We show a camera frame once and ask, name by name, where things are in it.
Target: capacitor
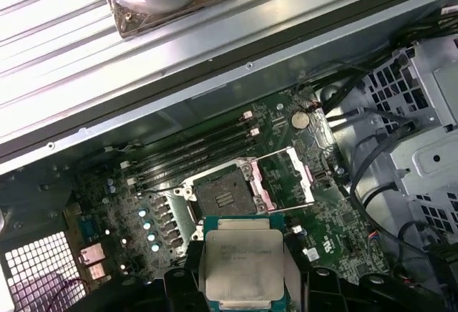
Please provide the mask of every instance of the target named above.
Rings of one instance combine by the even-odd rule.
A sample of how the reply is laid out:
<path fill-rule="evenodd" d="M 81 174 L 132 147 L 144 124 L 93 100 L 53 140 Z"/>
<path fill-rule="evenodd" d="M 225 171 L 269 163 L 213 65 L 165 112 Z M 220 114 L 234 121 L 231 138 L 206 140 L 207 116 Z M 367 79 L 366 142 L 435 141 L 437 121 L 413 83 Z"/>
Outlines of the capacitor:
<path fill-rule="evenodd" d="M 156 253 L 157 251 L 159 251 L 161 246 L 162 246 L 162 244 L 160 242 L 154 243 L 153 245 L 151 245 L 151 250 L 154 253 Z"/>
<path fill-rule="evenodd" d="M 165 224 L 162 230 L 164 230 L 164 232 L 169 232 L 176 227 L 177 227 L 177 223 L 175 221 L 172 221 L 171 223 Z"/>
<path fill-rule="evenodd" d="M 157 237 L 157 232 L 151 232 L 150 234 L 148 234 L 147 238 L 150 242 L 153 242 L 156 239 L 156 237 Z"/>
<path fill-rule="evenodd" d="M 145 221 L 145 222 L 143 223 L 143 228 L 144 228 L 145 230 L 149 230 L 149 229 L 151 228 L 151 226 L 152 226 L 152 223 L 151 223 L 150 221 Z"/>
<path fill-rule="evenodd" d="M 143 209 L 138 211 L 138 216 L 141 217 L 141 218 L 144 218 L 144 217 L 146 217 L 147 213 L 148 213 L 148 210 L 146 208 L 143 208 Z"/>
<path fill-rule="evenodd" d="M 310 117 L 305 112 L 296 112 L 291 118 L 291 124 L 297 130 L 304 130 L 310 125 Z"/>
<path fill-rule="evenodd" d="M 173 219 L 173 214 L 171 213 L 168 213 L 166 215 L 163 215 L 161 218 L 160 218 L 160 222 L 162 224 L 166 224 L 168 223 L 169 221 L 171 221 Z"/>

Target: vent grille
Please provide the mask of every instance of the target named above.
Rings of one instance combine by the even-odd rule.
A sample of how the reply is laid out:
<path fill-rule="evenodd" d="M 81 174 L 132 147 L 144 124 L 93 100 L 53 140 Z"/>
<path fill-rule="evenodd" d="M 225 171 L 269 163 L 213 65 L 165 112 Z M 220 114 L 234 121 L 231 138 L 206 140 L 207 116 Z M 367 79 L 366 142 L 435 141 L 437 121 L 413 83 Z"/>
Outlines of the vent grille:
<path fill-rule="evenodd" d="M 46 311 L 53 297 L 79 273 L 63 232 L 5 253 L 15 311 Z M 85 295 L 82 283 L 59 293 L 50 311 L 65 311 Z"/>
<path fill-rule="evenodd" d="M 450 225 L 449 218 L 443 209 L 422 205 L 422 211 L 428 224 L 440 230 L 453 233 L 452 225 Z"/>
<path fill-rule="evenodd" d="M 406 115 L 429 106 L 418 79 L 412 76 L 405 53 L 379 67 L 368 78 L 371 99 L 378 110 Z M 382 120 L 388 133 L 398 128 L 397 122 Z"/>

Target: black cable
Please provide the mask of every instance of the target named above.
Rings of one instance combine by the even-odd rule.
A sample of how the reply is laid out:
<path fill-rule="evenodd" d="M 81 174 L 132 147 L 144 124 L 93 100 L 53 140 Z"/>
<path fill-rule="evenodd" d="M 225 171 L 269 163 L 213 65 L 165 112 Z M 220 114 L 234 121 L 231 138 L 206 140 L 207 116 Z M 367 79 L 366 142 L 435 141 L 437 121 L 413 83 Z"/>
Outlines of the black cable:
<path fill-rule="evenodd" d="M 375 189 L 373 192 L 371 192 L 367 198 L 364 199 L 363 206 L 364 208 L 367 208 L 369 203 L 378 195 L 383 192 L 386 192 L 387 190 L 398 190 L 398 187 L 396 186 L 396 183 L 391 182 L 388 185 L 382 185 L 381 187 L 378 187 Z"/>
<path fill-rule="evenodd" d="M 423 250 L 418 249 L 416 246 L 413 246 L 412 244 L 408 244 L 404 242 L 403 240 L 398 239 L 395 235 L 391 234 L 383 228 L 378 222 L 376 222 L 366 211 L 364 208 L 363 204 L 361 201 L 358 199 L 356 196 L 356 186 L 359 184 L 359 181 L 361 178 L 364 176 L 366 171 L 369 169 L 371 166 L 372 162 L 383 152 L 386 151 L 387 149 L 393 147 L 398 140 L 401 138 L 405 137 L 406 135 L 411 134 L 412 131 L 412 125 L 411 123 L 401 125 L 399 129 L 394 131 L 391 135 L 389 135 L 383 142 L 381 142 L 377 147 L 372 151 L 372 153 L 367 156 L 367 158 L 363 161 L 359 169 L 356 171 L 355 177 L 353 179 L 353 182 L 351 183 L 350 187 L 350 192 L 349 192 L 349 199 L 352 203 L 352 205 L 358 210 L 358 212 L 363 216 L 364 219 L 366 219 L 377 231 L 380 235 L 383 235 L 387 237 L 389 240 L 392 240 L 393 242 L 404 246 L 405 248 L 408 248 L 409 250 L 414 251 L 415 253 L 424 256 L 425 253 Z"/>
<path fill-rule="evenodd" d="M 349 112 L 342 113 L 340 115 L 334 115 L 332 117 L 327 117 L 326 120 L 328 122 L 339 121 L 343 119 L 348 119 L 349 117 L 354 117 L 355 115 L 359 115 L 359 111 L 357 109 L 350 110 Z"/>
<path fill-rule="evenodd" d="M 50 300 L 49 305 L 48 305 L 48 308 L 45 310 L 45 312 L 50 312 L 52 306 L 56 303 L 57 298 L 60 296 L 60 293 L 62 293 L 62 291 L 66 290 L 68 287 L 70 287 L 71 285 L 73 285 L 73 284 L 76 283 L 76 282 L 84 283 L 84 284 L 87 286 L 86 280 L 83 280 L 82 278 L 73 278 L 73 279 L 71 279 L 71 280 L 68 280 L 68 281 L 62 286 L 62 288 L 60 288 L 60 289 L 57 291 L 57 293 L 54 294 L 54 296 L 53 296 L 52 299 Z"/>
<path fill-rule="evenodd" d="M 445 236 L 442 234 L 440 230 L 438 230 L 437 228 L 435 228 L 434 226 L 428 223 L 425 223 L 423 221 L 418 221 L 418 220 L 409 221 L 401 226 L 398 232 L 398 239 L 400 241 L 404 241 L 404 237 L 406 236 L 407 230 L 413 225 L 422 226 L 422 227 L 430 229 L 438 237 L 438 239 L 441 240 L 441 242 L 448 243 L 447 239 L 445 238 Z M 398 259 L 396 262 L 402 263 L 403 259 L 404 259 L 404 249 L 401 246 L 399 246 L 399 254 L 398 254 Z"/>
<path fill-rule="evenodd" d="M 179 188 L 182 188 L 182 185 L 174 185 L 172 187 L 169 187 L 169 188 L 163 188 L 163 189 L 152 189 L 152 188 L 148 188 L 148 189 L 144 189 L 142 190 L 143 192 L 152 192 L 152 193 L 155 193 L 155 194 L 159 194 L 160 192 L 169 192 L 171 190 L 175 190 L 175 189 L 179 189 Z"/>
<path fill-rule="evenodd" d="M 361 66 L 374 71 L 377 67 L 382 65 L 386 60 L 391 58 L 393 49 L 391 47 L 384 47 L 370 59 L 366 60 Z M 367 75 L 366 72 L 358 72 L 352 76 L 340 89 L 332 95 L 332 97 L 323 103 L 324 114 L 328 114 L 331 110 L 336 108 L 354 89 L 354 87 Z"/>
<path fill-rule="evenodd" d="M 355 146 L 353 147 L 353 150 L 351 151 L 350 155 L 350 171 L 353 172 L 353 167 L 355 164 L 355 159 L 356 159 L 356 153 L 358 152 L 358 149 L 366 142 L 372 140 L 372 139 L 377 139 L 377 135 L 369 135 L 368 137 L 363 138 L 362 140 L 358 141 Z"/>
<path fill-rule="evenodd" d="M 381 117 L 384 117 L 385 119 L 388 119 L 388 120 L 391 120 L 391 121 L 395 121 L 395 122 L 398 122 L 400 124 L 409 121 L 409 119 L 407 119 L 406 117 L 395 115 L 393 113 L 385 112 L 383 110 L 378 110 L 378 109 L 375 109 L 375 108 L 364 108 L 362 113 L 360 113 L 357 109 L 353 109 L 353 110 L 350 110 L 348 112 L 342 113 L 340 115 L 334 115 L 332 117 L 327 117 L 326 119 L 328 120 L 328 122 L 339 121 L 339 120 L 347 119 L 349 117 L 354 117 L 355 115 L 362 115 L 364 113 L 377 114 L 377 115 L 379 115 Z"/>

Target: chip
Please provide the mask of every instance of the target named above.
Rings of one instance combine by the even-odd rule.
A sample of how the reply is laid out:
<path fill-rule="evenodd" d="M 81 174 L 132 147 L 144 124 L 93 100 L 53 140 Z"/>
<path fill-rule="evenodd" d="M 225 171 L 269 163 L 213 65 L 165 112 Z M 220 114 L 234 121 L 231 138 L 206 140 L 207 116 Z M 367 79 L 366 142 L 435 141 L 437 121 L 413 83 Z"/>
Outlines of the chip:
<path fill-rule="evenodd" d="M 194 189 L 203 215 L 245 215 L 256 212 L 251 191 L 237 169 Z"/>
<path fill-rule="evenodd" d="M 358 264 L 356 266 L 356 271 L 358 272 L 359 276 L 363 276 L 363 275 L 366 275 L 369 272 L 369 267 L 365 263 Z"/>
<path fill-rule="evenodd" d="M 355 221 L 355 216 L 352 212 L 347 212 L 342 215 L 343 223 L 346 225 Z"/>

